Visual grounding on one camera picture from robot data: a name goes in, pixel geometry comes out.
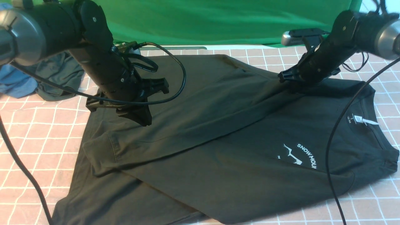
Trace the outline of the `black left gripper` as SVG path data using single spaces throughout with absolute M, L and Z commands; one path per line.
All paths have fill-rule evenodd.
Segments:
M 115 109 L 119 117 L 130 119 L 145 127 L 152 123 L 148 97 L 158 92 L 169 93 L 165 78 L 125 80 L 123 78 L 109 84 L 101 84 L 95 97 L 86 100 L 86 108 L 95 112 L 98 108 Z

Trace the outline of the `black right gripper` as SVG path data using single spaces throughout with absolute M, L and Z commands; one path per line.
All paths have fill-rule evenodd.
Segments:
M 340 72 L 339 65 L 328 55 L 307 53 L 293 67 L 278 74 L 279 81 L 314 85 Z

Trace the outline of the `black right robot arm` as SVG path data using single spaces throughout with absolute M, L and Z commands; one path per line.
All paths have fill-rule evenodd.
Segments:
M 386 60 L 399 57 L 399 14 L 361 13 L 346 10 L 334 21 L 332 30 L 319 28 L 285 32 L 286 47 L 304 44 L 307 52 L 300 61 L 278 74 L 286 81 L 313 85 L 340 72 L 340 65 L 355 53 L 369 53 Z

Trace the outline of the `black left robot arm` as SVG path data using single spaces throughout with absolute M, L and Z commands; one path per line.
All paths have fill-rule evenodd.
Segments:
M 143 79 L 136 68 L 156 72 L 158 66 L 135 54 L 136 42 L 124 52 L 113 43 L 103 9 L 91 0 L 14 0 L 13 8 L 1 11 L 1 65 L 13 62 L 30 66 L 68 51 L 98 86 L 86 107 L 114 108 L 119 117 L 149 126 L 152 116 L 148 97 L 169 93 L 164 78 Z

